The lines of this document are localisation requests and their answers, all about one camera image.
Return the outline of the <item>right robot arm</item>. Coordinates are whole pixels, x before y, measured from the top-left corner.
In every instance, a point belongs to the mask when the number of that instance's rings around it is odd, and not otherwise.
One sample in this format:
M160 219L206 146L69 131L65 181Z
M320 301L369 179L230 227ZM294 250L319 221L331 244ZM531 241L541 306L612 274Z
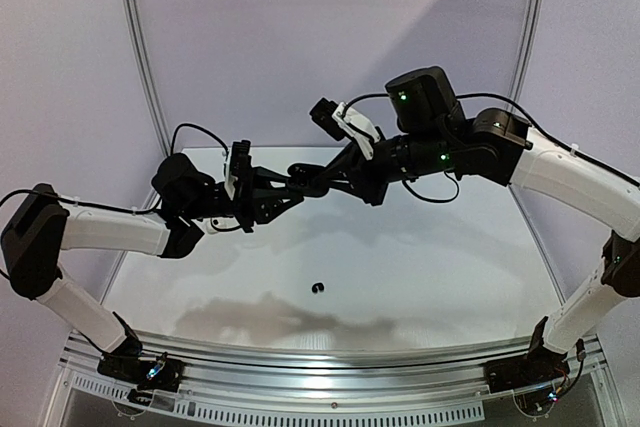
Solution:
M580 337L614 307L639 295L639 183L548 134L525 111L488 108L465 116L444 70L420 68L389 81L400 135L381 130L358 113L353 101L321 99L314 123L349 145L317 177L316 184L382 203L392 182L408 183L435 173L479 176L558 200L611 230L596 271L556 312L535 327L517 374L537 383Z

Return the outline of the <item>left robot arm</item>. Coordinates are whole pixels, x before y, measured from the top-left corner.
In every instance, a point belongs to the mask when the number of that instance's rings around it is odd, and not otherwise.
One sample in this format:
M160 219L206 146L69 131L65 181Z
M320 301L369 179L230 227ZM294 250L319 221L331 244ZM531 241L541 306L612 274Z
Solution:
M104 308L62 267L63 250L131 251L164 259L189 256L204 236L204 219L233 218L245 232L266 224L301 203L292 180L240 162L234 179L218 182L199 171L185 154L166 158L152 179L160 197L157 211L136 213L60 197L39 184L1 234L9 282L16 294L34 300L64 319L109 356L128 381L148 373L148 359L126 322Z

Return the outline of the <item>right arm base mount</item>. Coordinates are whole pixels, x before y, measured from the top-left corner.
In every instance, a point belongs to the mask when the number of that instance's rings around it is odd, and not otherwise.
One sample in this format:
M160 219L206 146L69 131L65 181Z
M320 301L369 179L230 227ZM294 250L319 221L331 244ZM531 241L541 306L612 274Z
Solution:
M483 375L491 393L517 390L555 379L570 373L566 355L543 352L522 354L492 360L483 365Z

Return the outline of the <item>black oval charging case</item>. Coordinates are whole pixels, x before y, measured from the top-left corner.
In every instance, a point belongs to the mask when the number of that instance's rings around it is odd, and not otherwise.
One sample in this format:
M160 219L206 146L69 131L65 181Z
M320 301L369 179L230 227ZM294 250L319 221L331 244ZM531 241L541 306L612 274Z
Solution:
M325 167L316 164L295 163L288 169L287 186L305 197L320 198L329 192L327 181L322 177Z

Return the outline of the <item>white earbud charging case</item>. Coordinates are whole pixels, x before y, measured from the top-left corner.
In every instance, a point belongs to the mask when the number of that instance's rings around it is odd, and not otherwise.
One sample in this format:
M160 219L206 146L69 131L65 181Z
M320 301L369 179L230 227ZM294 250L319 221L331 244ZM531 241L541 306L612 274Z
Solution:
M209 218L204 222L205 231L209 235L234 232L238 226L229 225L224 218Z

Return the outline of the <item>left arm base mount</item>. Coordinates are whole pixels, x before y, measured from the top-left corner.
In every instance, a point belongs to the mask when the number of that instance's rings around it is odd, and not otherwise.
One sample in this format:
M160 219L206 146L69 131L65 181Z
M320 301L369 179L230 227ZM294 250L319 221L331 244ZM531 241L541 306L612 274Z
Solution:
M140 391L179 390L186 364L164 352L155 357L125 354L104 354L97 372L105 377L135 384Z

